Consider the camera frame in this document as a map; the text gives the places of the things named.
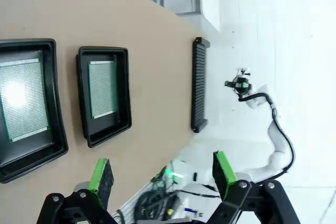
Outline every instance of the black tray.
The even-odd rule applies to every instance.
[[[205,116],[206,49],[210,42],[197,37],[193,42],[193,82],[191,100],[191,128],[199,133],[208,124]]]
[[[116,62],[117,112],[94,119],[91,113],[89,62]],[[84,137],[90,148],[120,134],[132,125],[128,51],[120,47],[81,47],[77,55],[77,79]]]
[[[53,39],[0,41],[0,62],[33,59],[41,62],[42,92],[45,103],[44,115],[46,115],[48,122],[47,130],[13,141],[14,138],[9,138],[9,133],[7,133],[3,113],[4,101],[0,97],[1,183],[21,177],[41,165],[57,159],[68,151],[58,98],[55,41]]]

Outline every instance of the cable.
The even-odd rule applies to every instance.
[[[203,185],[203,184],[202,184],[202,186],[204,186],[204,187],[210,189],[211,191],[215,191],[216,193],[218,192],[218,191],[216,190],[216,188],[213,187],[213,186],[211,186],[211,185]]]
[[[195,196],[201,196],[201,197],[205,197],[205,198],[221,198],[219,195],[197,194],[197,193],[193,193],[191,191],[184,191],[184,190],[180,190],[180,191],[183,192],[183,193],[186,193],[186,194],[192,194],[192,195],[195,195]]]
[[[116,216],[116,217],[119,217],[120,218],[120,222],[121,224],[126,224],[125,222],[125,216],[124,214],[122,213],[122,211],[120,209],[117,210],[117,213],[119,214],[119,216]]]
[[[163,192],[160,190],[144,192],[134,206],[134,220],[157,220],[164,206],[163,198]],[[148,209],[147,206],[156,202],[154,207]]]
[[[268,179],[265,179],[263,181],[260,181],[260,182],[256,183],[257,185],[261,185],[262,183],[264,183],[267,180],[276,179],[276,178],[282,176],[283,174],[285,174],[292,167],[292,165],[295,161],[295,151],[294,151],[293,144],[292,144],[291,140],[289,139],[289,137],[285,134],[285,132],[282,130],[282,128],[279,125],[279,122],[278,122],[278,119],[277,119],[277,110],[274,107],[273,100],[271,99],[271,97],[268,94],[263,93],[263,92],[256,93],[256,94],[249,95],[248,97],[244,97],[244,98],[239,97],[238,101],[239,102],[246,102],[246,101],[252,100],[254,98],[258,98],[258,97],[264,97],[266,99],[266,101],[268,102],[269,106],[271,107],[271,109],[272,109],[272,119],[273,119],[273,121],[275,123],[275,126],[278,129],[278,131],[281,133],[281,135],[287,141],[287,143],[289,145],[289,148],[290,148],[291,156],[292,156],[292,159],[291,159],[290,163],[285,168],[282,169],[282,172],[279,172],[277,175],[271,176]]]

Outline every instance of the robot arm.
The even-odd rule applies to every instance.
[[[279,111],[272,99],[268,86],[264,85],[254,91],[252,84],[248,82],[250,73],[247,69],[238,69],[238,73],[232,82],[226,81],[225,86],[232,88],[239,96],[240,102],[246,102],[247,105],[256,109],[264,103],[269,103],[272,111],[272,119],[268,127],[268,136],[271,139],[274,152],[268,158],[268,164],[260,168],[247,169],[237,173],[238,178],[263,183],[269,179],[275,179],[286,173],[295,160],[295,153],[289,137],[283,132],[280,126]]]

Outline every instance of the beige table surface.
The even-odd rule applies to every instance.
[[[89,180],[99,157],[110,158],[113,212],[192,138],[192,41],[202,34],[149,0],[0,0],[0,39],[53,38],[69,152],[0,184],[0,223],[36,223],[45,197],[70,195]],[[80,46],[129,50],[133,125],[88,148],[78,105],[75,57]]]

